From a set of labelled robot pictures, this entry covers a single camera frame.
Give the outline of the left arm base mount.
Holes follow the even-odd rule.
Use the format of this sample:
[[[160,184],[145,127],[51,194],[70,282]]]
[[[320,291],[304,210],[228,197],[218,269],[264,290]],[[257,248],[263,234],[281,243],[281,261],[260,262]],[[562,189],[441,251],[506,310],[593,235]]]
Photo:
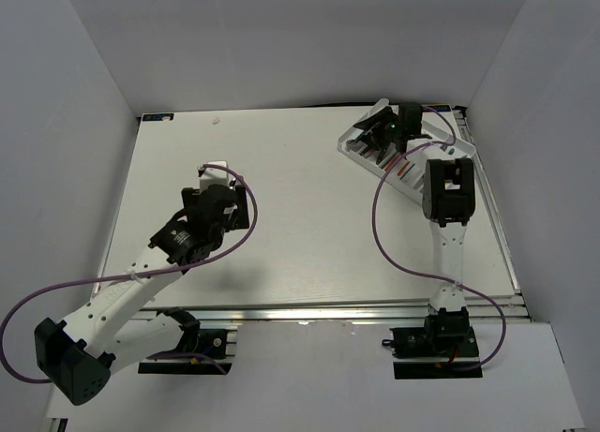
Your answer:
[[[206,329],[188,311],[180,307],[159,310],[175,320],[182,330],[177,345],[163,351],[160,359],[150,359],[138,364],[142,375],[175,376],[226,376],[233,366],[233,354],[228,351],[232,344],[227,329]]]

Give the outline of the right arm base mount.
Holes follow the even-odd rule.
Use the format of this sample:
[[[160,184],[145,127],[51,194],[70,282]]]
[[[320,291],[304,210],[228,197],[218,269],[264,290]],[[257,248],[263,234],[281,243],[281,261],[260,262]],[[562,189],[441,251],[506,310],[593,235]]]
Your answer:
[[[382,346],[393,355],[397,380],[481,379],[483,370],[468,310],[441,309],[419,327],[397,327]]]

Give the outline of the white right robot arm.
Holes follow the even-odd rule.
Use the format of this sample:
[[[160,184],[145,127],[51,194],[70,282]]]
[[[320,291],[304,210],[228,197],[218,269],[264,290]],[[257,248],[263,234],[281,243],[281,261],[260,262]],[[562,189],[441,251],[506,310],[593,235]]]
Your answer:
[[[432,354],[443,356],[468,337],[470,320],[464,291],[463,242],[475,210],[474,165],[469,155],[457,149],[458,136],[447,119],[449,131],[435,135],[424,130],[423,115],[441,114],[430,106],[400,103],[387,105],[359,120],[359,131],[348,141],[364,143],[385,154],[393,147],[398,156],[423,172],[421,207],[428,221],[433,244],[433,274],[440,282],[429,298],[423,337],[408,339],[407,345],[424,344]]]

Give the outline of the brown marbled handle spoon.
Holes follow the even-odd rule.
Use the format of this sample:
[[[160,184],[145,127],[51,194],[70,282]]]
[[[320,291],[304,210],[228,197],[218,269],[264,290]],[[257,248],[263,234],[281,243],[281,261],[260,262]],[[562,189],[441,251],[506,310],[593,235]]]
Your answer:
[[[357,152],[362,147],[360,142],[356,141],[347,141],[346,148],[349,152]]]

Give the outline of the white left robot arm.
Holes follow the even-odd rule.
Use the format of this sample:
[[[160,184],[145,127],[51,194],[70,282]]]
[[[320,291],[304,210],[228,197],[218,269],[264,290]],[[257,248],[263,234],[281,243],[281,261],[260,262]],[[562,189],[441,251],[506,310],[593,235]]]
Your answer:
[[[183,207],[149,239],[125,272],[59,321],[43,320],[34,331],[37,365],[74,406],[92,400],[119,370],[158,353],[190,355],[199,322],[181,307],[168,307],[126,331],[130,319],[154,297],[204,263],[226,233],[247,230],[245,186],[227,162],[199,168],[199,185],[182,191]]]

